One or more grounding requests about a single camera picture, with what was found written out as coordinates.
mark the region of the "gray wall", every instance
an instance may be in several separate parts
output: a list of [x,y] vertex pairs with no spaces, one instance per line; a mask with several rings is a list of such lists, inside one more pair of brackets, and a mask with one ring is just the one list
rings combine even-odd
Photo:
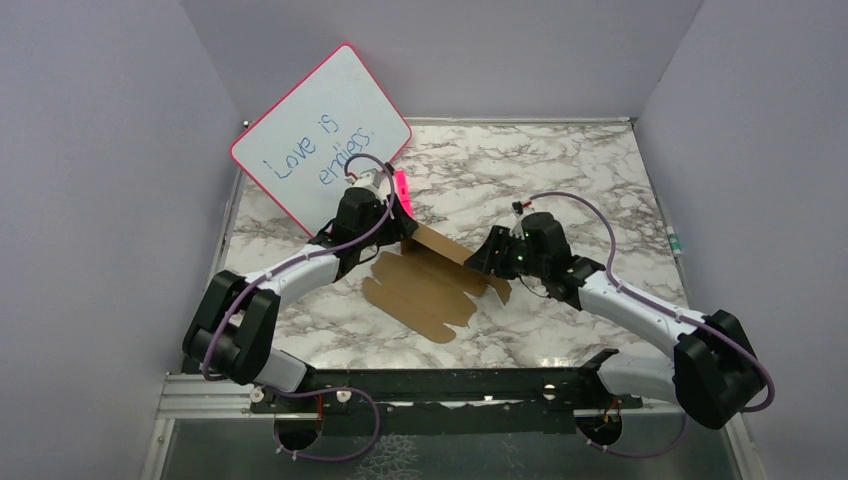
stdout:
[[257,118],[343,41],[409,116],[635,116],[700,0],[181,0]]
[[848,2],[706,0],[637,123],[695,307],[738,313],[771,478],[848,471]]
[[175,0],[0,11],[0,476],[136,478],[239,116]]

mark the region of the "white marble countertop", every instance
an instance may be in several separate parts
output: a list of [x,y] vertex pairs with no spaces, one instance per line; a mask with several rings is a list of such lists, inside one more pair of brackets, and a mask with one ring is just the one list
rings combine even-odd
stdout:
[[[419,126],[394,165],[407,173],[416,220],[471,250],[492,225],[514,223],[514,200],[549,190],[585,196],[613,225],[618,276],[685,305],[629,126]],[[563,198],[534,206],[563,224],[574,253],[605,262],[606,230],[588,209]],[[296,253],[306,240],[246,180],[225,266],[259,270]],[[468,327],[451,326],[456,339],[435,344],[365,300],[360,286],[367,275],[368,265],[360,266],[281,311],[274,347],[323,368],[574,366],[606,347],[659,355],[611,322],[534,296],[518,282],[506,306],[491,288],[471,297],[478,311]]]

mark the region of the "flattened cardboard box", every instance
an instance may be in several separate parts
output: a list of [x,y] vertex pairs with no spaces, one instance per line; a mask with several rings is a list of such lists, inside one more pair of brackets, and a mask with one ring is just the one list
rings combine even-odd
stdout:
[[466,293],[482,296],[487,285],[505,305],[512,287],[462,264],[473,252],[426,225],[419,224],[401,255],[383,252],[371,266],[374,278],[362,282],[365,298],[435,343],[456,338],[447,325],[467,327],[477,305]]

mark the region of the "wire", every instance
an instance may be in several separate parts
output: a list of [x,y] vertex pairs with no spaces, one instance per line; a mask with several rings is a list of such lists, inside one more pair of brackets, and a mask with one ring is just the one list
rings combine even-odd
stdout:
[[[326,250],[320,250],[318,252],[314,252],[311,255],[309,255],[309,258],[320,257],[320,256],[323,256],[323,255],[330,255],[330,254],[333,254],[335,252],[338,252],[339,250],[344,250],[346,248],[352,247],[352,246],[362,242],[363,240],[365,240],[368,237],[370,237],[371,235],[373,235],[381,226],[383,226],[383,224],[386,222],[386,220],[388,220],[389,215],[391,215],[392,207],[394,206],[396,198],[397,198],[397,194],[395,192],[395,182],[393,182],[392,178],[391,178],[392,177],[392,173],[391,173],[392,170],[390,170],[386,166],[385,163],[381,162],[377,157],[375,157],[373,155],[369,155],[367,153],[356,153],[354,155],[351,155],[351,157],[347,159],[347,162],[345,162],[345,166],[344,166],[345,174],[348,173],[347,168],[348,168],[348,165],[350,165],[350,162],[352,162],[353,160],[355,160],[357,158],[367,158],[367,159],[375,162],[377,165],[380,166],[380,168],[386,174],[386,176],[389,177],[389,188],[391,189],[391,193],[389,194],[389,201],[388,201],[388,205],[386,207],[386,211],[383,212],[383,216],[380,217],[379,220],[377,220],[377,223],[375,223],[373,227],[371,227],[367,232],[363,233],[359,237],[357,237],[357,238],[355,238],[355,239],[353,239],[353,240],[351,240],[347,243],[343,243],[343,244],[337,245],[335,247],[330,247]],[[307,255],[299,255],[297,257],[292,257],[292,258],[286,260],[285,262],[283,262],[282,264],[278,265],[276,268],[272,269],[269,272],[269,274],[271,276],[276,275],[276,274],[292,267],[293,265],[296,265],[296,264],[298,264],[302,261],[305,261],[305,260],[307,260]],[[215,352],[215,348],[218,346],[218,342],[221,340],[221,336],[224,333],[224,329],[230,323],[230,319],[232,318],[233,314],[235,314],[236,311],[238,310],[239,306],[241,305],[241,302],[244,301],[244,299],[248,295],[250,295],[250,293],[257,286],[259,286],[260,284],[262,284],[265,281],[266,281],[266,276],[263,275],[263,276],[260,276],[259,278],[257,278],[256,280],[250,282],[244,288],[244,290],[242,290],[241,293],[239,293],[238,296],[236,296],[236,299],[233,301],[232,305],[230,305],[230,308],[228,308],[227,311],[224,313],[224,318],[221,320],[221,323],[218,325],[218,328],[215,329],[215,333],[212,335],[212,339],[209,342],[209,347],[206,349],[206,354],[203,356],[203,363],[201,363],[201,365],[200,365],[200,371],[201,371],[201,373],[203,373],[203,378],[205,378],[206,380],[208,380],[210,382],[214,382],[214,381],[220,381],[220,380],[226,379],[226,377],[224,375],[212,375],[212,374],[210,374],[209,365],[212,361],[212,355]]]
[[667,446],[660,450],[655,450],[653,452],[625,452],[622,450],[616,450],[615,448],[610,448],[606,445],[600,445],[598,443],[593,442],[583,433],[579,428],[577,429],[577,433],[579,433],[583,438],[586,439],[586,444],[592,448],[596,448],[598,450],[603,451],[604,453],[608,453],[610,455],[614,455],[616,457],[624,457],[624,458],[654,458],[659,457],[661,455],[665,455],[666,453],[677,448],[683,439],[686,437],[686,432],[689,430],[689,415],[683,415],[683,425],[680,427],[680,433],[677,434],[677,438],[674,439],[673,442],[669,443]]
[[610,406],[604,410],[604,423],[609,423],[609,411],[612,410],[612,407],[616,407],[618,416],[621,417],[621,404],[618,402],[618,397],[613,395],[612,403],[610,403]]
[[318,405],[315,407],[315,413],[318,414],[318,420],[316,421],[315,428],[321,428],[321,422],[324,421],[324,395],[318,395],[315,397],[315,400],[318,401]]
[[539,298],[551,298],[551,297],[549,297],[549,296],[547,296],[547,295],[542,295],[541,293],[536,293],[535,291],[533,291],[533,289],[532,289],[532,288],[530,288],[530,286],[529,286],[529,285],[527,285],[526,283],[524,283],[524,277],[519,276],[519,277],[518,277],[518,281],[519,281],[519,282],[521,282],[521,284],[522,284],[522,285],[524,285],[524,288],[526,288],[526,289],[527,289],[527,291],[528,291],[528,292],[530,292],[530,293],[532,293],[533,295],[536,295],[536,296],[537,296],[537,297],[539,297]]
[[620,282],[617,278],[615,278],[615,275],[613,275],[613,272],[612,272],[612,262],[615,259],[615,253],[616,253],[615,233],[613,233],[613,231],[612,231],[612,225],[610,224],[609,220],[607,220],[607,218],[604,216],[604,214],[601,213],[601,211],[598,210],[597,207],[592,205],[592,203],[589,202],[588,200],[586,200],[585,198],[583,198],[579,195],[575,195],[573,193],[567,193],[567,192],[538,193],[536,195],[532,195],[530,197],[530,201],[532,202],[533,200],[536,200],[537,198],[549,197],[549,196],[561,196],[561,197],[567,197],[567,198],[571,198],[573,200],[577,200],[578,202],[582,203],[583,205],[586,205],[587,207],[589,207],[589,209],[591,209],[592,212],[594,212],[595,215],[597,215],[598,218],[601,220],[601,222],[604,224],[604,226],[607,229],[607,233],[609,234],[609,237],[610,237],[610,254],[609,254],[609,257],[607,257],[606,275],[607,275],[607,279],[609,279],[610,283],[613,284],[613,286],[615,288],[621,290],[622,292],[624,292],[626,295],[630,296],[634,300],[641,302],[642,304],[644,304],[644,305],[646,305],[650,308],[653,308],[654,310],[656,310],[656,311],[658,311],[658,312],[660,312],[664,315],[667,315],[667,316],[673,317],[673,318],[679,318],[682,322],[686,323],[687,325],[691,325],[695,328],[700,328],[701,330],[706,331],[707,333],[709,333],[713,337],[718,338],[719,340],[724,342],[728,347],[732,348],[736,353],[741,355],[742,358],[751,362],[751,364],[754,365],[754,368],[756,368],[760,372],[760,375],[762,375],[763,379],[765,380],[766,388],[768,389],[768,392],[766,393],[766,398],[762,401],[762,403],[760,403],[759,405],[754,405],[753,407],[742,408],[742,410],[741,410],[742,412],[748,412],[748,413],[759,412],[759,411],[765,410],[766,408],[769,407],[769,405],[771,405],[774,402],[774,395],[775,395],[774,379],[772,379],[771,374],[768,372],[765,365],[763,365],[757,359],[757,357],[755,357],[753,354],[751,354],[751,352],[749,352],[748,350],[745,350],[745,348],[743,348],[741,345],[739,345],[738,343],[733,341],[733,339],[731,339],[727,335],[719,332],[715,328],[713,328],[709,325],[706,325],[705,323],[703,323],[703,322],[701,322],[697,319],[691,318],[687,315],[679,315],[678,316],[677,313],[674,310],[672,310],[672,309],[670,309],[670,308],[668,308],[664,305],[661,305],[661,304],[651,300],[648,297],[640,295],[638,292],[631,290],[627,285],[625,285],[624,283]]
[[367,393],[363,392],[362,390],[360,390],[358,388],[331,387],[331,388],[323,388],[321,390],[315,390],[313,392],[287,393],[287,392],[280,391],[280,390],[278,390],[274,387],[268,386],[268,385],[266,385],[265,387],[268,388],[269,390],[271,390],[272,392],[276,393],[277,395],[279,395],[281,397],[285,397],[285,398],[314,397],[316,395],[324,395],[326,393],[335,393],[335,392],[338,392],[340,390],[344,390],[344,391],[347,391],[347,392],[352,392],[352,393],[356,393],[356,394],[360,395],[362,398],[365,399],[365,401],[367,401],[369,403],[369,405],[371,405],[371,409],[374,410],[374,432],[371,434],[371,438],[368,439],[368,443],[366,443],[364,447],[360,448],[356,452],[353,452],[353,453],[350,453],[350,454],[347,454],[347,455],[341,455],[341,456],[338,456],[338,457],[324,457],[324,456],[321,456],[321,455],[313,455],[311,453],[301,453],[300,450],[289,450],[288,448],[284,447],[283,442],[280,441],[280,430],[279,430],[279,427],[277,426],[277,423],[274,422],[274,440],[277,442],[277,446],[279,447],[277,451],[278,452],[285,452],[285,453],[291,455],[292,459],[305,458],[307,460],[317,460],[319,462],[333,462],[333,463],[346,462],[348,460],[353,460],[354,458],[359,457],[359,456],[365,454],[366,452],[368,452],[369,450],[371,450],[371,448],[373,448],[374,445],[377,444],[377,440],[380,438],[380,409],[379,409],[379,407],[377,407],[377,402],[375,402],[374,399],[371,398],[370,395],[368,395]]

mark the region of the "purple cable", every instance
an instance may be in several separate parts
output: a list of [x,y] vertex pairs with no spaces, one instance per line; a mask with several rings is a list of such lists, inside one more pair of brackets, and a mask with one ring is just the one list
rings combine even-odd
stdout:
[[300,458],[305,458],[305,459],[308,459],[308,460],[317,460],[319,462],[346,462],[348,460],[353,460],[354,458],[366,453],[368,450],[371,450],[371,448],[374,447],[374,445],[377,443],[377,439],[380,438],[380,410],[377,407],[377,402],[375,402],[374,399],[371,398],[370,395],[368,395],[367,393],[363,392],[362,390],[360,390],[358,388],[332,387],[332,388],[324,388],[324,389],[321,389],[321,390],[315,390],[314,392],[286,393],[286,392],[281,392],[280,390],[277,390],[276,388],[268,387],[267,385],[266,385],[266,387],[269,388],[274,393],[276,393],[277,395],[279,395],[281,397],[286,397],[286,398],[307,398],[307,397],[314,397],[314,396],[317,396],[317,395],[323,395],[325,393],[335,393],[335,392],[338,392],[339,390],[345,390],[345,391],[353,392],[353,393],[356,393],[356,394],[359,394],[360,396],[362,396],[362,398],[364,398],[365,400],[368,401],[369,404],[371,404],[371,409],[374,410],[374,433],[371,434],[371,438],[368,440],[368,443],[365,444],[364,447],[359,449],[359,451],[356,451],[354,453],[350,453],[348,455],[342,455],[342,456],[339,456],[339,457],[322,457],[320,455],[312,455],[310,453],[299,453],[300,450],[289,450],[289,449],[287,449],[286,447],[283,446],[283,442],[280,441],[279,428],[277,427],[277,424],[275,422],[274,423],[274,440],[277,442],[277,445],[280,447],[279,451],[286,452],[289,455],[292,455],[292,459],[297,459],[298,457],[300,457]]
[[598,218],[601,219],[601,222],[603,222],[604,226],[607,228],[607,233],[609,233],[609,237],[610,237],[610,254],[609,254],[609,257],[607,257],[606,275],[607,275],[607,278],[609,279],[610,283],[613,284],[613,286],[615,286],[617,289],[621,290],[622,292],[624,292],[625,294],[627,294],[631,298],[641,302],[644,305],[647,305],[650,308],[653,308],[654,310],[656,310],[656,311],[658,311],[658,312],[660,312],[664,315],[667,315],[667,316],[673,317],[673,318],[679,318],[681,321],[683,321],[684,323],[686,323],[688,325],[691,325],[695,328],[700,328],[701,330],[706,331],[710,335],[718,338],[719,340],[721,340],[722,342],[727,344],[728,347],[732,348],[736,353],[741,355],[745,360],[748,360],[749,362],[751,362],[752,365],[754,365],[754,367],[763,376],[763,379],[765,379],[766,388],[768,389],[768,392],[766,393],[766,398],[765,398],[765,400],[763,400],[762,403],[760,403],[759,405],[754,405],[753,407],[745,407],[741,410],[742,412],[748,412],[748,413],[759,412],[759,411],[765,410],[766,408],[769,407],[769,405],[771,405],[774,402],[774,395],[775,395],[774,380],[772,379],[771,374],[769,374],[768,370],[766,370],[765,365],[763,365],[757,359],[757,357],[752,355],[751,352],[749,352],[748,350],[745,350],[741,345],[734,342],[727,335],[719,332],[718,330],[716,330],[715,328],[713,328],[709,325],[704,324],[703,322],[698,321],[697,319],[690,318],[686,315],[680,315],[680,317],[678,317],[677,314],[674,312],[674,310],[672,310],[668,307],[665,307],[663,305],[660,305],[659,303],[651,300],[650,298],[647,298],[643,295],[640,295],[638,292],[634,292],[633,290],[630,290],[627,287],[627,285],[622,284],[621,282],[618,281],[617,278],[615,278],[615,276],[612,273],[612,262],[615,259],[615,252],[616,252],[615,233],[613,233],[613,231],[612,231],[612,225],[610,225],[609,220],[607,220],[607,218],[604,216],[604,214],[601,213],[601,211],[598,210],[597,207],[592,205],[588,200],[586,200],[583,197],[580,197],[580,196],[575,195],[573,193],[566,193],[566,192],[539,193],[539,194],[531,196],[530,200],[532,201],[532,200],[535,200],[537,198],[549,197],[549,196],[561,196],[561,197],[568,197],[568,198],[571,198],[573,200],[577,200],[578,202],[582,203],[583,205],[586,205],[587,207],[589,207],[592,210],[592,212],[594,212],[595,215],[597,215]]
[[671,442],[670,444],[668,444],[667,446],[663,447],[660,450],[656,450],[656,451],[653,451],[653,452],[645,452],[645,453],[624,452],[624,451],[616,450],[614,448],[609,448],[609,447],[604,448],[603,445],[597,444],[597,443],[593,442],[592,440],[589,440],[589,437],[587,437],[586,434],[583,433],[582,430],[580,430],[580,428],[577,429],[577,433],[579,433],[583,438],[586,439],[589,446],[591,446],[593,448],[597,448],[598,450],[601,450],[604,453],[608,453],[610,455],[615,455],[616,457],[654,458],[654,457],[659,457],[660,455],[665,455],[666,453],[677,448],[678,445],[680,445],[680,442],[682,442],[683,439],[686,437],[686,431],[688,429],[689,429],[689,415],[683,415],[683,425],[680,427],[680,433],[677,434],[677,438],[675,438],[673,442]]
[[[375,157],[373,155],[369,155],[367,153],[356,153],[356,154],[352,155],[350,158],[348,158],[347,162],[345,162],[345,166],[344,166],[345,175],[347,175],[347,173],[348,173],[347,167],[348,167],[348,165],[350,165],[350,162],[353,161],[354,159],[357,159],[357,158],[367,158],[367,159],[375,162],[377,165],[380,166],[380,168],[386,174],[386,176],[389,177],[389,188],[391,188],[391,193],[389,194],[389,202],[388,202],[388,205],[386,207],[386,211],[383,213],[383,216],[380,217],[379,220],[377,220],[377,223],[375,223],[374,226],[371,227],[370,230],[363,233],[358,238],[355,238],[355,239],[353,239],[353,240],[351,240],[347,243],[343,243],[341,245],[328,248],[326,250],[321,250],[319,252],[315,252],[314,254],[309,255],[310,258],[320,257],[320,256],[323,256],[323,255],[330,255],[332,253],[338,252],[339,250],[344,250],[345,248],[349,248],[349,247],[356,245],[357,243],[359,243],[359,242],[365,240],[366,238],[370,237],[371,235],[373,235],[374,232],[376,232],[377,229],[379,229],[383,225],[383,223],[386,222],[386,220],[389,218],[389,215],[391,215],[391,213],[392,213],[392,207],[394,206],[395,198],[396,198],[395,184],[392,181],[392,174],[386,168],[386,164],[381,162],[377,157]],[[269,273],[272,276],[276,275],[276,274],[282,272],[283,270],[290,268],[292,265],[296,265],[296,264],[298,264],[298,263],[300,263],[304,260],[307,260],[306,255],[300,255],[298,257],[290,258],[288,261],[283,262],[282,264],[278,265],[276,268],[271,270]],[[226,378],[223,375],[211,375],[209,373],[209,363],[212,361],[212,354],[215,352],[215,347],[218,345],[218,342],[221,340],[221,335],[224,334],[224,329],[227,328],[227,325],[230,323],[230,319],[232,318],[233,314],[236,313],[236,310],[238,310],[238,307],[239,307],[239,305],[241,305],[241,302],[245,299],[245,297],[247,297],[250,294],[250,292],[252,292],[259,284],[261,284],[265,280],[266,280],[266,278],[263,275],[263,276],[257,278],[256,280],[250,282],[247,285],[247,287],[245,287],[245,289],[242,290],[241,293],[238,294],[236,299],[233,300],[232,305],[230,305],[230,308],[227,309],[226,313],[224,313],[224,318],[221,320],[221,323],[218,325],[218,328],[215,329],[215,333],[212,335],[212,340],[209,342],[209,348],[206,349],[206,354],[203,356],[203,363],[200,365],[200,371],[201,371],[201,373],[203,373],[203,378],[205,378],[206,380],[208,380],[210,382],[215,382],[215,381],[219,381],[219,380],[224,380]]]

